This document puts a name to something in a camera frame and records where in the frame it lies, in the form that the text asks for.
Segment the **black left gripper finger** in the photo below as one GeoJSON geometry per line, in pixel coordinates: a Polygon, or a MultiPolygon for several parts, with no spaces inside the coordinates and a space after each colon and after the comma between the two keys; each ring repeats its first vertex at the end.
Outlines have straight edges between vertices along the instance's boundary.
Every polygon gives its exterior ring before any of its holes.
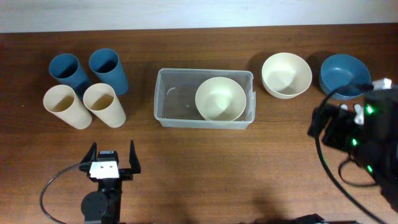
{"type": "Polygon", "coordinates": [[[140,170],[141,165],[139,163],[139,160],[137,158],[135,146],[134,146],[134,141],[131,140],[130,142],[130,150],[129,150],[129,163],[131,165],[132,170],[140,170]]]}
{"type": "Polygon", "coordinates": [[[96,160],[96,152],[97,152],[97,144],[94,142],[90,150],[86,153],[84,158],[81,160],[81,163],[86,163],[86,162],[93,162],[96,160]]]}

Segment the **blue bowl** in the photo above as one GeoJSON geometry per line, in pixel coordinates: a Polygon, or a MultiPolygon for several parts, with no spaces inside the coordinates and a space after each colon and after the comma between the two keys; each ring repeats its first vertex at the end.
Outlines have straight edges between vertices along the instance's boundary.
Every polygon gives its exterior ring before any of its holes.
{"type": "Polygon", "coordinates": [[[346,54],[336,54],[322,63],[319,84],[324,94],[328,95],[341,86],[371,84],[371,75],[359,59],[346,54]]]}

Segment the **cream bowl back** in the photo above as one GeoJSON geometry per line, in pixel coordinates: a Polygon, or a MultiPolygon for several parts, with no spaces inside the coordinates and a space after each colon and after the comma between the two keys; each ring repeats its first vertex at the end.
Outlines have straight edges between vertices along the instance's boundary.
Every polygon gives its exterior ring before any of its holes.
{"type": "Polygon", "coordinates": [[[279,99],[291,99],[305,92],[312,83],[309,64],[298,55],[282,52],[271,55],[261,69],[266,91],[279,99]]]}

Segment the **cream bowl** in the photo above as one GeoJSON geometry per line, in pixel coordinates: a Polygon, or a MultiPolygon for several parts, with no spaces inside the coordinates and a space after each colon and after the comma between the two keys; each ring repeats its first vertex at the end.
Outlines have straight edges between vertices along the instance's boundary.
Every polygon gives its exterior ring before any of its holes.
{"type": "Polygon", "coordinates": [[[246,103],[242,86],[226,77],[207,79],[195,93],[197,110],[207,121],[234,121],[243,114],[246,103]]]}
{"type": "Polygon", "coordinates": [[[271,55],[261,69],[266,91],[279,99],[291,99],[305,92],[312,83],[309,64],[298,55],[282,52],[271,55]]]}

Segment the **cream bowl front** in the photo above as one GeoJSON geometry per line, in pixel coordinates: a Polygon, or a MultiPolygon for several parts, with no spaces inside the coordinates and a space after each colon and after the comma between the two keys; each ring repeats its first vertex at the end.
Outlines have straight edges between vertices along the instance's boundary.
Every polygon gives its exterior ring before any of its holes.
{"type": "Polygon", "coordinates": [[[234,121],[243,114],[246,103],[242,86],[226,77],[207,79],[195,93],[197,110],[207,121],[234,121]]]}

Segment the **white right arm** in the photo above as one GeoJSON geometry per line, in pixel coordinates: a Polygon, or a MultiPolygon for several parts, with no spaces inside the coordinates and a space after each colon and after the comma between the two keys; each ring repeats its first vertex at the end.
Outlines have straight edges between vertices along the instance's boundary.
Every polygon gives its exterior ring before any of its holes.
{"type": "Polygon", "coordinates": [[[333,90],[313,110],[307,134],[314,138],[322,167],[336,188],[367,216],[382,223],[336,180],[321,149],[325,145],[347,153],[347,161],[364,169],[391,208],[397,210],[397,89],[378,90],[370,84],[355,88],[364,95],[363,124],[354,121],[354,112],[328,103],[332,95],[347,89],[343,86],[333,90]]]}

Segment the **left arm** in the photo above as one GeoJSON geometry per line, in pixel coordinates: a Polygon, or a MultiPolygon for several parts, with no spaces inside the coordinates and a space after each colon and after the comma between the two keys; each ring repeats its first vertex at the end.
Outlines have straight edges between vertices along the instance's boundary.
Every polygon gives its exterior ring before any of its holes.
{"type": "Polygon", "coordinates": [[[130,142],[129,168],[119,168],[116,151],[97,151],[94,142],[81,160],[79,169],[87,174],[98,189],[88,193],[81,202],[81,212],[85,223],[119,223],[121,196],[124,181],[132,181],[133,175],[141,173],[134,141],[130,142]]]}

